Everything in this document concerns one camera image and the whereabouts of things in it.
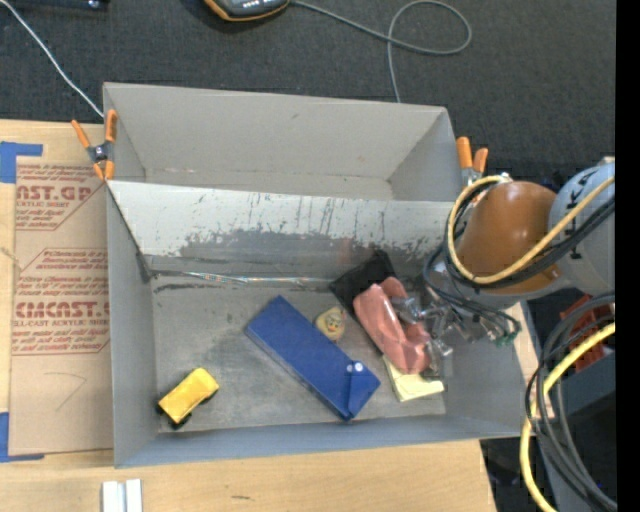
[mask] white connector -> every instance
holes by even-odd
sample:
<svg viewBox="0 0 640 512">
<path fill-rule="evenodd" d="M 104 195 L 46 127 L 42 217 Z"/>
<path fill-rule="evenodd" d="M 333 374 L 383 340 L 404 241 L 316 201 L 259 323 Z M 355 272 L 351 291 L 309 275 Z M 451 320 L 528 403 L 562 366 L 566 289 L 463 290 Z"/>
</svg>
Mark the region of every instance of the white connector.
<svg viewBox="0 0 640 512">
<path fill-rule="evenodd" d="M 142 512 L 142 481 L 103 482 L 101 504 L 102 512 Z"/>
</svg>

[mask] yellow cable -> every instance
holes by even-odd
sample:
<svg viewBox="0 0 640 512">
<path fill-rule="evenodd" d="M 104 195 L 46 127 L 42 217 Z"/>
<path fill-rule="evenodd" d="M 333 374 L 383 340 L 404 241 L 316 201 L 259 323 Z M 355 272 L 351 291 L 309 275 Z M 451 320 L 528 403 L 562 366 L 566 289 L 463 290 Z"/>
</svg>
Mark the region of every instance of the yellow cable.
<svg viewBox="0 0 640 512">
<path fill-rule="evenodd" d="M 542 392 L 544 398 L 547 397 L 549 391 L 553 387 L 553 385 L 558 381 L 558 379 L 562 376 L 564 372 L 569 369 L 569 367 L 574 364 L 580 357 L 582 357 L 586 352 L 592 349 L 595 345 L 600 343 L 603 339 L 611 336 L 616 332 L 616 323 L 612 322 L 600 329 L 597 333 L 593 334 L 585 341 L 583 341 L 578 347 L 573 349 L 552 371 L 549 373 L 547 378 L 544 380 L 544 384 L 542 386 Z M 531 416 L 535 416 L 536 414 L 536 402 L 531 403 Z M 533 478 L 533 474 L 531 472 L 531 462 L 529 460 L 529 441 L 531 437 L 531 422 L 529 418 L 525 418 L 524 424 L 522 425 L 522 433 L 520 436 L 520 468 L 522 470 L 522 475 L 527 488 L 529 489 L 529 494 L 535 500 L 538 507 L 544 512 L 557 512 L 555 508 L 553 508 L 549 502 L 545 499 L 545 497 L 538 489 L 538 486 L 535 483 Z"/>
<path fill-rule="evenodd" d="M 458 255 L 456 254 L 456 250 L 455 250 L 455 240 L 454 240 L 455 226 L 454 225 L 455 225 L 455 218 L 456 218 L 456 215 L 458 214 L 458 210 L 460 209 L 460 204 L 462 203 L 462 201 L 466 199 L 467 196 L 469 196 L 472 192 L 474 192 L 476 188 L 489 182 L 485 180 L 489 180 L 490 178 L 492 177 L 482 178 L 474 182 L 472 185 L 467 187 L 462 192 L 462 194 L 460 194 L 459 198 L 456 200 L 456 202 L 453 205 L 453 209 L 451 210 L 451 214 L 449 215 L 449 220 L 447 223 L 447 246 L 449 248 L 449 253 L 451 254 L 451 260 L 453 261 L 453 264 L 456 266 L 460 274 L 462 274 L 464 277 L 466 277 L 470 281 L 473 281 L 474 283 L 477 283 L 477 284 L 492 284 L 497 281 L 500 281 L 501 279 L 509 277 L 511 274 L 514 274 L 518 270 L 522 269 L 532 259 L 538 256 L 542 252 L 542 250 L 547 245 L 549 245 L 549 243 L 551 243 L 551 241 L 558 235 L 558 233 L 560 233 L 560 231 L 562 231 L 564 227 L 567 224 L 569 224 L 569 222 L 571 222 L 574 218 L 576 218 L 580 214 L 580 212 L 582 212 L 582 210 L 584 210 L 591 203 L 591 201 L 595 199 L 595 197 L 598 194 L 600 194 L 605 188 L 607 188 L 609 185 L 611 185 L 615 181 L 615 176 L 611 176 L 606 181 L 598 185 L 595 189 L 593 189 L 589 194 L 585 196 L 585 198 L 582 201 L 580 201 L 580 203 L 575 208 L 573 208 L 567 215 L 565 215 L 560 220 L 560 222 L 558 222 L 553 227 L 553 229 L 544 236 L 544 238 L 542 238 L 536 245 L 534 245 L 518 261 L 511 264 L 511 266 L 498 272 L 497 274 L 480 277 L 471 273 L 458 258 Z M 505 182 L 504 178 L 502 180 L 494 179 L 491 181 Z"/>
</svg>

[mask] black device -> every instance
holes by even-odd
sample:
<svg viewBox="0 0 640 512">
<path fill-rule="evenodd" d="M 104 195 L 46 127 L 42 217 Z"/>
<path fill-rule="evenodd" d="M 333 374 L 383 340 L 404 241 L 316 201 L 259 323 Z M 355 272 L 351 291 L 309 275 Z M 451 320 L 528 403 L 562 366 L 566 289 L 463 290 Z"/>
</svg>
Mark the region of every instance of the black device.
<svg viewBox="0 0 640 512">
<path fill-rule="evenodd" d="M 289 0 L 204 0 L 222 19 L 251 21 L 282 11 Z"/>
</svg>

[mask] blue tape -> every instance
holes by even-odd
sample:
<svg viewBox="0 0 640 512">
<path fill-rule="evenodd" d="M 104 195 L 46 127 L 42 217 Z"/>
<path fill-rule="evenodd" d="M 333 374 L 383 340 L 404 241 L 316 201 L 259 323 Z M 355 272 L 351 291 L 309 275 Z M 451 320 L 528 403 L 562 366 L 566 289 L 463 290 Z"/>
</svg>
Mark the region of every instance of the blue tape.
<svg viewBox="0 0 640 512">
<path fill-rule="evenodd" d="M 0 142 L 0 183 L 16 182 L 16 161 L 19 156 L 42 156 L 42 144 Z"/>
<path fill-rule="evenodd" d="M 9 413 L 0 412 L 0 463 L 18 460 L 38 460 L 44 455 L 16 455 L 9 457 Z"/>
</svg>

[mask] black object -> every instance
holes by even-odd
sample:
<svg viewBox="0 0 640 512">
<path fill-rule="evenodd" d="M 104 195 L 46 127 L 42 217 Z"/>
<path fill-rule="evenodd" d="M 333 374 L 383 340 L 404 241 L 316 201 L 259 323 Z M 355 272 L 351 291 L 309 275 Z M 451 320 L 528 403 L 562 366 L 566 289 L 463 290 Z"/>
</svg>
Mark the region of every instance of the black object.
<svg viewBox="0 0 640 512">
<path fill-rule="evenodd" d="M 342 306 L 355 317 L 353 299 L 372 284 L 380 284 L 387 277 L 397 277 L 386 252 L 376 249 L 373 256 L 345 272 L 329 285 Z"/>
<path fill-rule="evenodd" d="M 271 16 L 283 10 L 289 0 L 204 0 L 227 21 L 248 21 Z"/>
</svg>

